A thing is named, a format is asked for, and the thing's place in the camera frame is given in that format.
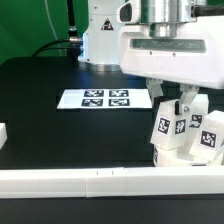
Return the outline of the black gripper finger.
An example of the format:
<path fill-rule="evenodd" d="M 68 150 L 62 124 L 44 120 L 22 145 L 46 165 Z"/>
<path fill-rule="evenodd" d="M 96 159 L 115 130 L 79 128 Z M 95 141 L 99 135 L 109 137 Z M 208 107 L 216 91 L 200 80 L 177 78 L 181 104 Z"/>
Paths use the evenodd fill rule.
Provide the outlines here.
<path fill-rule="evenodd" d="M 182 95 L 180 99 L 175 102 L 176 115 L 183 115 L 190 111 L 191 104 L 199 92 L 199 87 L 197 85 L 181 84 L 180 91 Z"/>
<path fill-rule="evenodd" d="M 163 81 L 160 79 L 147 78 L 146 87 L 152 102 L 153 107 L 157 107 L 160 104 L 160 101 L 163 99 L 163 90 L 161 85 Z"/>

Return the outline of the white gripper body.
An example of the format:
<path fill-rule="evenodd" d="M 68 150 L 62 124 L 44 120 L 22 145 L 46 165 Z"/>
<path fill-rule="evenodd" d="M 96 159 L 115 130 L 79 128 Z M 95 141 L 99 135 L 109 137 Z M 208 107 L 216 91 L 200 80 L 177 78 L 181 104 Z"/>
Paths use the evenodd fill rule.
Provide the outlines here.
<path fill-rule="evenodd" d="M 147 25 L 126 25 L 119 62 L 126 74 L 224 89 L 224 16 L 181 24 L 174 38 L 151 38 Z"/>

